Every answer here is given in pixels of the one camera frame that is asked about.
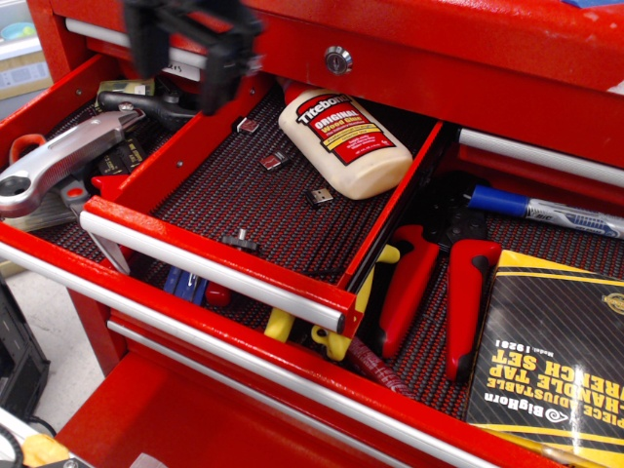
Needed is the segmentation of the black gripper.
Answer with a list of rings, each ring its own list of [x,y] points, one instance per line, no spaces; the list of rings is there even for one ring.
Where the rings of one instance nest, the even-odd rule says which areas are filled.
[[[235,98],[243,74],[254,68],[254,40],[263,25],[240,1],[124,1],[122,10],[142,78],[169,64],[174,35],[206,51],[200,106],[207,116]]]

